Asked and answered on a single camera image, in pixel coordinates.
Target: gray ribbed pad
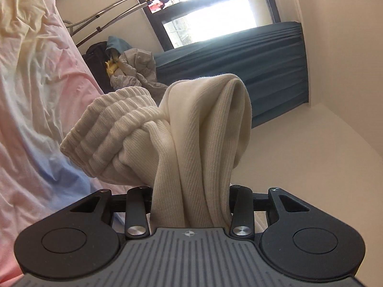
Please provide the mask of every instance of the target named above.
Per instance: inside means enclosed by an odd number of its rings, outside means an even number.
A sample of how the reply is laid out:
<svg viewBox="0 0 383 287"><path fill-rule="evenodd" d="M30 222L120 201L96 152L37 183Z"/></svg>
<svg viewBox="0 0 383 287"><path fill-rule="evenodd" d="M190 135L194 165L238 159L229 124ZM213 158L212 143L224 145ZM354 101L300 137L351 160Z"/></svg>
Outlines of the gray ribbed pad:
<svg viewBox="0 0 383 287"><path fill-rule="evenodd" d="M75 281L51 282L26 275L15 287L361 287L349 277L330 283L308 283L271 268L249 241L225 235L223 229L165 229L128 242L113 263Z"/></svg>

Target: metal rod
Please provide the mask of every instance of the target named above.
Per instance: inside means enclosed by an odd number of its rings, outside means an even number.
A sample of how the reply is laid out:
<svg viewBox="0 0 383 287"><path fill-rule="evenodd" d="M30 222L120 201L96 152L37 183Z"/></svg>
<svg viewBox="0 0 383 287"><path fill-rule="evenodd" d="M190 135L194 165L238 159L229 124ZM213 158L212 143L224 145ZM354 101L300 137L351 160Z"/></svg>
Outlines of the metal rod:
<svg viewBox="0 0 383 287"><path fill-rule="evenodd" d="M72 36L74 36L77 32L79 32L81 29L83 29L84 27L86 27L87 25L89 25L91 22L93 22L94 20L96 20L97 18L99 18L102 14L110 11L111 9L115 8L116 6L118 6L119 4L125 2L127 0L121 0L121 1L118 1L114 4L112 4L111 6L108 7L108 9L105 9L105 10L102 10L100 12L98 12L97 14L95 14L91 19L89 19L88 21L85 22L85 24L82 24L79 28L77 28L76 30L74 30L74 32L72 33Z"/></svg>
<svg viewBox="0 0 383 287"><path fill-rule="evenodd" d="M144 3L141 3L141 4L137 4L135 6L133 6L132 8L128 9L127 11L123 12L122 14L118 15L117 17L115 17L114 19L112 19L110 22L108 22L107 24L105 24L104 26L102 27L97 27L97 30L95 30L94 32L92 32L90 35L88 35L87 37L85 37L84 39L82 39L79 43L76 44L76 47L80 47L81 45L83 45L86 41L90 40L91 38L93 38L95 35L99 34L101 31L103 31L105 28L108 28L109 26L113 25L115 22L119 21L120 19L130 15L131 13L134 13L135 11L139 10L139 9L142 9L144 8L145 6L147 6L147 2L144 2Z"/></svg>

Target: circular pad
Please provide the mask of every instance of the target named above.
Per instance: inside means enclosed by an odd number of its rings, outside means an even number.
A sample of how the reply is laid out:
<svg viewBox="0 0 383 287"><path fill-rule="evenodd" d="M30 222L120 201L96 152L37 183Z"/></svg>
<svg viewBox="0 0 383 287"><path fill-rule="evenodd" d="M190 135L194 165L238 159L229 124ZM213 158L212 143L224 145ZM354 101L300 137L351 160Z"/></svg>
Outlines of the circular pad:
<svg viewBox="0 0 383 287"><path fill-rule="evenodd" d="M73 228L61 228L48 232L41 241L44 248L58 254L72 253L84 246L87 236Z"/></svg>
<svg viewBox="0 0 383 287"><path fill-rule="evenodd" d="M307 228L294 234L296 247L310 254L326 254L338 245L338 239L330 231L320 228Z"/></svg>

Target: pink bedsheet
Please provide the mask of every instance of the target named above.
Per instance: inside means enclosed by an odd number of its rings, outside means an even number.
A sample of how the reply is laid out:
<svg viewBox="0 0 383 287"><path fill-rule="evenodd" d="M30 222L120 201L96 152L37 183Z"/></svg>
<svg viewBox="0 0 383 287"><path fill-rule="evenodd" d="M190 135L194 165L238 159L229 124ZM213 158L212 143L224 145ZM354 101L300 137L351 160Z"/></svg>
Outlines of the pink bedsheet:
<svg viewBox="0 0 383 287"><path fill-rule="evenodd" d="M13 254L20 231L111 187L88 178L59 150L100 94L55 0L0 0L0 286L22 274Z"/></svg>

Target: window frame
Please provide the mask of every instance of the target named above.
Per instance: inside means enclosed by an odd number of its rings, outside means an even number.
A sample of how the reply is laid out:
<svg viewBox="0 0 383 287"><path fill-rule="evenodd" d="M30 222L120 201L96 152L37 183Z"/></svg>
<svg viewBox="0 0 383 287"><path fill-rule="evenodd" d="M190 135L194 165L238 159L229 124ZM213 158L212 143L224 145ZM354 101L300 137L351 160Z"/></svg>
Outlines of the window frame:
<svg viewBox="0 0 383 287"><path fill-rule="evenodd" d="M151 26L153 27L154 33L156 34L163 50L168 51L174 47L163 24L171 22L177 18L181 18L196 10L212 6L213 4L223 1L225 0L188 0L187 2L178 2L176 4L170 5L155 13L151 12L149 6L144 7L143 10ZM275 0L266 0L266 2L273 23L281 22Z"/></svg>

